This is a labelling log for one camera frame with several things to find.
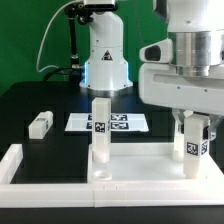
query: cable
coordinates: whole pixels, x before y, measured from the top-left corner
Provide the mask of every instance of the cable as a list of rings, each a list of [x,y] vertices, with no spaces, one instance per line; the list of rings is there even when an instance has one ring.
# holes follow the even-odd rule
[[[39,52],[38,52],[38,56],[37,56],[37,62],[36,62],[36,70],[37,72],[41,73],[43,71],[45,71],[46,69],[49,69],[49,68],[59,68],[58,66],[56,65],[48,65],[42,69],[39,69],[39,64],[40,64],[40,58],[41,58],[41,54],[42,54],[42,51],[43,51],[43,46],[44,46],[44,43],[45,43],[45,40],[46,40],[46,37],[47,37],[47,34],[48,34],[48,31],[51,27],[51,24],[53,23],[53,21],[55,20],[55,18],[57,17],[57,15],[64,9],[66,8],[67,6],[69,6],[70,4],[73,4],[73,3],[76,3],[76,2],[80,2],[80,0],[74,0],[74,1],[71,1],[71,2],[68,2],[66,3],[65,5],[63,5],[54,15],[53,17],[51,18],[50,22],[48,23],[47,25],[47,28],[45,30],[45,33],[44,33],[44,36],[43,36],[43,39],[41,41],[41,45],[40,45],[40,49],[39,49]]]
[[[144,41],[142,38],[142,33],[141,33],[141,28],[140,28],[140,23],[139,23],[139,8],[138,8],[137,0],[134,0],[134,9],[135,9],[135,19],[136,19],[137,28],[138,28],[138,37],[140,39],[141,47],[143,47]]]
[[[72,70],[73,73],[65,74],[64,70]],[[63,76],[80,76],[82,73],[83,69],[82,68],[57,68],[52,72],[48,72],[42,81],[47,81],[49,78],[51,78],[53,75],[63,75]]]

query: green wall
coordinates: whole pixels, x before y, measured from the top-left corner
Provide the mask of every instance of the green wall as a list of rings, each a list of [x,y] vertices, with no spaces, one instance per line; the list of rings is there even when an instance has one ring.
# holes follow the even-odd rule
[[[42,79],[43,74],[35,70],[39,45],[52,15],[67,2],[66,0],[1,1],[0,95],[13,83]],[[119,2],[119,10],[116,13],[125,24],[124,56],[130,64],[130,79],[137,81],[141,65],[138,58],[139,49],[165,38],[166,25],[152,13],[152,0]],[[88,26],[79,25],[77,29],[78,52],[81,62],[84,63],[89,56],[89,29]],[[48,64],[69,66],[69,44],[67,17],[61,13],[50,29],[41,67]]]

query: black tabletop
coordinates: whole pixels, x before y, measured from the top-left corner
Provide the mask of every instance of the black tabletop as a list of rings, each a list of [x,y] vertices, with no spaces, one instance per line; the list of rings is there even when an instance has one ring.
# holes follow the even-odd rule
[[[0,159],[12,143],[23,144],[24,158],[12,180],[20,183],[85,183],[89,132],[65,132],[70,113],[91,113],[93,96],[66,82],[22,82],[0,97]],[[150,131],[112,133],[112,142],[172,142],[171,109],[145,105],[137,86],[128,95],[112,98],[113,113],[144,113]],[[43,140],[30,140],[28,126],[44,111],[54,124]],[[224,125],[210,154],[224,166]],[[0,223],[222,223],[224,206],[142,208],[0,209]]]

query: metal bracket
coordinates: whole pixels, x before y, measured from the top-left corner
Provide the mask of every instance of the metal bracket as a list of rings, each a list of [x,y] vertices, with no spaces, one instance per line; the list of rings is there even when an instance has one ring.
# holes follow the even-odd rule
[[[178,124],[178,132],[184,134],[184,120],[192,115],[193,111],[173,108],[172,114]]]
[[[211,125],[208,127],[208,140],[212,141],[216,138],[217,127],[223,120],[223,116],[209,115]]]

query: white block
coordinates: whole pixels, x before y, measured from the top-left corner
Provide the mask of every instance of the white block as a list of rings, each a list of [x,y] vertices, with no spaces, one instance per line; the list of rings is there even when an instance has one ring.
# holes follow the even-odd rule
[[[10,184],[22,159],[22,145],[12,144],[0,163],[0,185]]]
[[[41,112],[29,126],[30,139],[43,139],[53,124],[53,113]]]
[[[184,173],[187,178],[206,178],[210,168],[209,140],[203,130],[210,125],[208,116],[193,114],[184,121]]]
[[[93,160],[106,163],[110,159],[111,143],[111,99],[95,98],[92,102],[92,145]]]

